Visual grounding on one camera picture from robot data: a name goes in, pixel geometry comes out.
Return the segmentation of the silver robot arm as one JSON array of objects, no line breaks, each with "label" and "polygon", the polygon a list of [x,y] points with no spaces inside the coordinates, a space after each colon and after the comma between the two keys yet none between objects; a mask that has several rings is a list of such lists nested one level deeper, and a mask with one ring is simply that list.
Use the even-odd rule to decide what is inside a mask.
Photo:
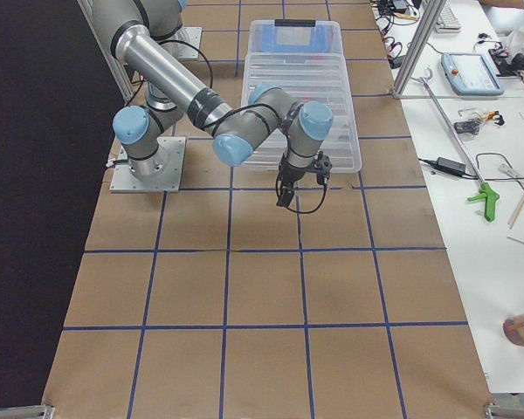
[{"label": "silver robot arm", "polygon": [[212,137],[218,159],[230,167],[246,161],[275,131],[287,145],[275,181],[277,204],[288,209],[294,185],[313,173],[328,185],[332,163],[321,151],[333,123],[330,108],[303,102],[268,83],[256,87],[247,106],[234,109],[162,47],[183,27],[184,1],[95,1],[92,24],[100,44],[148,82],[146,101],[125,106],[113,118],[116,138],[126,152],[127,173],[154,182],[176,171],[175,154],[160,136],[182,117]]},{"label": "silver robot arm", "polygon": [[154,40],[171,38],[183,26],[185,6],[177,0],[145,0],[142,2],[148,16],[149,32]]}]

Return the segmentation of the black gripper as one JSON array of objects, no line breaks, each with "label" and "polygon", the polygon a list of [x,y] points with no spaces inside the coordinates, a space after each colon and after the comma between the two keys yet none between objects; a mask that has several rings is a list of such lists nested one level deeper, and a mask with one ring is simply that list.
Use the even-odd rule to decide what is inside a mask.
[{"label": "black gripper", "polygon": [[302,179],[306,173],[305,168],[297,168],[287,161],[279,163],[278,174],[276,177],[276,205],[281,208],[288,208],[294,198],[294,184]]}]

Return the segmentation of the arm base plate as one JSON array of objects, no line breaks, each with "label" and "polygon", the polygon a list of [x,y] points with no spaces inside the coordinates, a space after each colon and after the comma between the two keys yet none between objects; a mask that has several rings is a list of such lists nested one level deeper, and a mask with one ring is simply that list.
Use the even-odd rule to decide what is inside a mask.
[{"label": "arm base plate", "polygon": [[176,193],[180,190],[183,174],[186,138],[160,136],[156,154],[147,160],[130,159],[120,146],[110,183],[113,193]]},{"label": "arm base plate", "polygon": [[183,26],[170,42],[162,47],[180,61],[197,61],[203,29],[199,26]]}]

